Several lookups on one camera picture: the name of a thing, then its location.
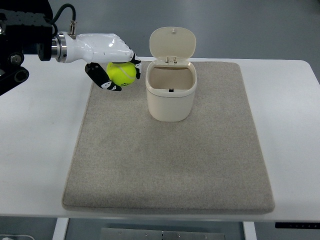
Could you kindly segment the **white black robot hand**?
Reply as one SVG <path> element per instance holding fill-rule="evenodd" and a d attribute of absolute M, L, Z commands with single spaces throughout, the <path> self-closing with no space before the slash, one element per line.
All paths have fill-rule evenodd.
<path fill-rule="evenodd" d="M 52 39 L 51 56 L 60 63 L 84 60 L 85 72 L 101 89 L 119 92 L 122 87 L 107 74 L 101 64 L 134 65 L 135 78 L 139 79 L 142 62 L 134 51 L 114 33 L 86 33 L 72 38 L 67 32 Z"/>

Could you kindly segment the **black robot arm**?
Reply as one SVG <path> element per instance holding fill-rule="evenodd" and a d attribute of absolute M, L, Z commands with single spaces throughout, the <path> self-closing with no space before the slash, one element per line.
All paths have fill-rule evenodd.
<path fill-rule="evenodd" d="M 52 57 L 53 28 L 44 13 L 0 10 L 0 94 L 3 95 L 29 77 L 22 66 L 25 50 L 34 47 L 33 55 L 41 61 Z"/>

